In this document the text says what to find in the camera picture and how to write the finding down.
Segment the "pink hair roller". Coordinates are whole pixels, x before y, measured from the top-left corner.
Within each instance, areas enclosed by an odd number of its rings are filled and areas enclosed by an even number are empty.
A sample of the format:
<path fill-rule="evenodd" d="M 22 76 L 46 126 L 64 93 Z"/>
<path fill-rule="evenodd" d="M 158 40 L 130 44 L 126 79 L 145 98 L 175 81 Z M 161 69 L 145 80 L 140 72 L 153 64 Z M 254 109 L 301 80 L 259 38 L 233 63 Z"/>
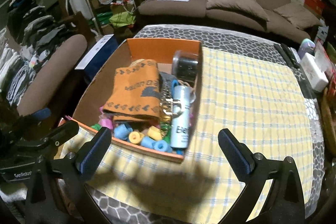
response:
<path fill-rule="evenodd" d="M 99 120 L 99 125 L 101 127 L 106 127 L 110 130 L 113 129 L 113 122 L 110 118 L 104 118 L 104 117 L 100 117 L 100 120 Z"/>

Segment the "orange cardboard box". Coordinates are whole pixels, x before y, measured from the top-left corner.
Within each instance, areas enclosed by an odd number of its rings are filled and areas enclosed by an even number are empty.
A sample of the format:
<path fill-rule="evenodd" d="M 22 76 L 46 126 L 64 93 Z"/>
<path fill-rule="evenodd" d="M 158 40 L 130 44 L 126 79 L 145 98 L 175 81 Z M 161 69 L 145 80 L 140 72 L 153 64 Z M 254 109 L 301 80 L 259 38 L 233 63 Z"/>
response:
<path fill-rule="evenodd" d="M 196 94 L 200 95 L 202 46 L 197 40 L 169 38 L 132 38 L 123 42 L 97 72 L 75 112 L 70 117 L 89 136 L 92 128 L 106 114 L 114 125 L 127 122 L 133 129 L 159 121 L 159 73 L 171 73 L 174 54 L 191 54 L 198 62 Z"/>

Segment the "silver metal carabiner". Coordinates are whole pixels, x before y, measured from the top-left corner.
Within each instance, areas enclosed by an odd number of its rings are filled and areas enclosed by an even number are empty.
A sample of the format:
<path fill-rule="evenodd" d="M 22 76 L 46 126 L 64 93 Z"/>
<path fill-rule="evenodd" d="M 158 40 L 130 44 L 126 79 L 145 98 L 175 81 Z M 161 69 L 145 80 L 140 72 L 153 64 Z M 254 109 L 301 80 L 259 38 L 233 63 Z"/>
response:
<path fill-rule="evenodd" d="M 173 98 L 165 98 L 159 104 L 161 119 L 174 119 L 181 116 L 188 117 L 190 108 L 185 101 L 176 100 Z"/>

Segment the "orange knitted sock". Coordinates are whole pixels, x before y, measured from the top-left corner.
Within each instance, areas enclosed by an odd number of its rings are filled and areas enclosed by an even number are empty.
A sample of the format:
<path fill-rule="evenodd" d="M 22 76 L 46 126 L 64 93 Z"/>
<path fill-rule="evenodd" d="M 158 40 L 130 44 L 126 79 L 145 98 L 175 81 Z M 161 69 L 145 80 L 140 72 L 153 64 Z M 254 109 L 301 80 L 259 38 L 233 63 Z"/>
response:
<path fill-rule="evenodd" d="M 148 121 L 160 116 L 159 70 L 155 60 L 117 68 L 103 112 L 115 121 Z"/>

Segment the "black stone-pattern table mat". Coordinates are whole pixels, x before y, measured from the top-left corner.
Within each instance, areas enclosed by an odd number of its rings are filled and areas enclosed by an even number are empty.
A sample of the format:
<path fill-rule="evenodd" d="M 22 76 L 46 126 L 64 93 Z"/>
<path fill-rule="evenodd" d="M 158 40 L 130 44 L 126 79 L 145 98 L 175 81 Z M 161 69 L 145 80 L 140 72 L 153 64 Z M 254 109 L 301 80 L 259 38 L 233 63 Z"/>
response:
<path fill-rule="evenodd" d="M 136 38 L 200 40 L 207 48 L 223 50 L 281 65 L 285 63 L 280 53 L 274 48 L 273 42 L 242 32 L 219 28 L 159 24 L 145 26 L 136 34 Z M 319 211 L 318 203 L 325 176 L 325 145 L 317 97 L 308 86 L 302 72 L 294 69 L 293 74 L 303 91 L 313 141 L 313 181 L 310 198 L 305 205 L 306 221 L 310 222 Z M 173 218 L 149 213 L 117 201 L 96 188 L 90 188 L 89 190 L 98 206 L 113 223 L 177 223 L 177 220 Z"/>

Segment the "brown office chair back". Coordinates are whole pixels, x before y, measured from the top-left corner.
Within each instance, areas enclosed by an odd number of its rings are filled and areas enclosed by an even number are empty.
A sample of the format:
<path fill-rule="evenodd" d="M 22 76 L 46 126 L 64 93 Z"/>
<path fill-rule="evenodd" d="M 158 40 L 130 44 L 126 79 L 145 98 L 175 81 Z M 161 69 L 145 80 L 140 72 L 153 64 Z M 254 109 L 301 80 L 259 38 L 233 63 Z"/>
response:
<path fill-rule="evenodd" d="M 18 113 L 25 116 L 45 108 L 86 48 L 87 40 L 81 34 L 67 39 L 52 54 L 27 88 L 18 104 Z"/>

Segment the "green hair roller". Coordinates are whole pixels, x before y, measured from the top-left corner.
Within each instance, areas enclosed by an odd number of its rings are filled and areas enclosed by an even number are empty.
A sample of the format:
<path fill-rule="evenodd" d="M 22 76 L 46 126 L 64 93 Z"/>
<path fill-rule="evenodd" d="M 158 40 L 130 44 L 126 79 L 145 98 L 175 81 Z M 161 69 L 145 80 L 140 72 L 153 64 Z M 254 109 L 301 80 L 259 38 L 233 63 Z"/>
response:
<path fill-rule="evenodd" d="M 98 123 L 91 126 L 91 130 L 94 131 L 94 132 L 100 131 L 101 128 L 102 128 L 102 125 L 100 125 Z"/>

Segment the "green plastic bag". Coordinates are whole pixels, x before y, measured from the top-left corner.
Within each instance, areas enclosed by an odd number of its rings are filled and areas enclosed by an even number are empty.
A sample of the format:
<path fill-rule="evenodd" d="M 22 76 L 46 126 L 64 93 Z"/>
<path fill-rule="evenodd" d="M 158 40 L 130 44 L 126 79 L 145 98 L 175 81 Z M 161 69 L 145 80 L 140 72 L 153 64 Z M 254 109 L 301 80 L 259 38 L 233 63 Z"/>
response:
<path fill-rule="evenodd" d="M 135 15 L 129 13 L 129 12 L 120 12 L 117 14 L 113 14 L 109 18 L 110 24 L 114 26 L 114 28 L 120 28 L 124 26 L 130 26 L 135 23 Z"/>

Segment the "yellow plaid tablecloth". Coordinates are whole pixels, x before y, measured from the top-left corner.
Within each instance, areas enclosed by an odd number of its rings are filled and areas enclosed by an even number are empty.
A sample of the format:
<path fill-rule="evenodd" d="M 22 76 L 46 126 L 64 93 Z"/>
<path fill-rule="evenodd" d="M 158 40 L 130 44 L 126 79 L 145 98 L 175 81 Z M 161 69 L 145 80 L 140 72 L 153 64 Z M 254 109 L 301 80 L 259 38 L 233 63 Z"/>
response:
<path fill-rule="evenodd" d="M 203 49 L 197 126 L 180 164 L 111 145 L 88 184 L 132 207 L 189 223 L 217 223 L 244 185 L 218 145 L 227 128 L 268 159 L 291 156 L 306 201 L 313 148 L 304 98 L 285 65 Z"/>

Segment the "white blue cylindrical can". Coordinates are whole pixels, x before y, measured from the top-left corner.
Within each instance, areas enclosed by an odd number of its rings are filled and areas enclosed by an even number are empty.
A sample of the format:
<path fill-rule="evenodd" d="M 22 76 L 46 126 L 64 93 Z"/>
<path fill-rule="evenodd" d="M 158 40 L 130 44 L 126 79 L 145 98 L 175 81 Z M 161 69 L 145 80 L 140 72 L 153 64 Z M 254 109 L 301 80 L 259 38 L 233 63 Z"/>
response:
<path fill-rule="evenodd" d="M 188 86 L 174 88 L 173 119 L 171 124 L 171 147 L 185 149 L 189 142 L 190 93 Z"/>

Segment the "brown throw pillow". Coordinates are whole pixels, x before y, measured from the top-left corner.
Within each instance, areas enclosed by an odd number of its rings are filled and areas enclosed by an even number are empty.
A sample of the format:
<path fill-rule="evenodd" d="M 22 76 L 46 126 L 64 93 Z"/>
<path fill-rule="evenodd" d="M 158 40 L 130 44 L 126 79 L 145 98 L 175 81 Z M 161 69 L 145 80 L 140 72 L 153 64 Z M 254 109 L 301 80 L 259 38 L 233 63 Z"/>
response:
<path fill-rule="evenodd" d="M 238 11 L 264 21 L 269 20 L 268 14 L 256 0 L 207 0 L 206 9 Z"/>

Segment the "brown fabric sofa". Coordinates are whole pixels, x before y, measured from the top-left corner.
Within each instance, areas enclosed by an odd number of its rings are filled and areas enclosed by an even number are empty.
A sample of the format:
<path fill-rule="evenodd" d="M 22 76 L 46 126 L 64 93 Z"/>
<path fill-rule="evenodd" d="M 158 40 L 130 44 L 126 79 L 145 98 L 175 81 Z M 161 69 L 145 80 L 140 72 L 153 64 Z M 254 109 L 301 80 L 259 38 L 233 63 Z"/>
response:
<path fill-rule="evenodd" d="M 150 22 L 230 26 L 298 44 L 322 26 L 313 13 L 291 0 L 146 0 L 138 12 Z"/>

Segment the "yellow foam roller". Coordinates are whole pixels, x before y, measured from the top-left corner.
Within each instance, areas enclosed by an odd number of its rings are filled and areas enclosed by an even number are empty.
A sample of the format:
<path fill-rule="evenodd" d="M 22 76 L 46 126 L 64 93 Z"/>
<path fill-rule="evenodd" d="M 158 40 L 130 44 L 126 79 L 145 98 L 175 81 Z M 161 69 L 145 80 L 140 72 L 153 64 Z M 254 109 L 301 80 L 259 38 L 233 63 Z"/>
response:
<path fill-rule="evenodd" d="M 141 132 L 133 131 L 129 134 L 128 141 L 132 144 L 140 144 L 144 136 Z"/>

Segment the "white tissue box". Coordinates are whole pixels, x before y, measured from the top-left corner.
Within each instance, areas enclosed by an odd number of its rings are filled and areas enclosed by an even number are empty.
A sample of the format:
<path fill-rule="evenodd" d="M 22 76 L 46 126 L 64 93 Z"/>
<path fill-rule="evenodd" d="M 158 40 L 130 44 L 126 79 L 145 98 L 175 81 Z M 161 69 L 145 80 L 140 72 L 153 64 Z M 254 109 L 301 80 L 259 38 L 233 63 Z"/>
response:
<path fill-rule="evenodd" d="M 325 73 L 316 64 L 315 57 L 310 53 L 305 53 L 300 61 L 300 67 L 305 73 L 312 89 L 321 93 L 329 82 Z"/>

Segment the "grey knitted sock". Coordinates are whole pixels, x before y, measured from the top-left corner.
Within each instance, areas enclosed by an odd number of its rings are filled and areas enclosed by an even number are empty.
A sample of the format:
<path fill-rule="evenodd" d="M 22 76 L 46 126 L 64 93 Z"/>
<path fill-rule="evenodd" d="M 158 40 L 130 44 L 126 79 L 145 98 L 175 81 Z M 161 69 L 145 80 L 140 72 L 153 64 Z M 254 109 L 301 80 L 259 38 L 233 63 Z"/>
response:
<path fill-rule="evenodd" d="M 178 79 L 169 73 L 160 72 L 159 73 L 159 92 L 161 95 L 161 101 L 164 102 L 166 99 L 173 98 L 174 88 L 178 86 Z"/>

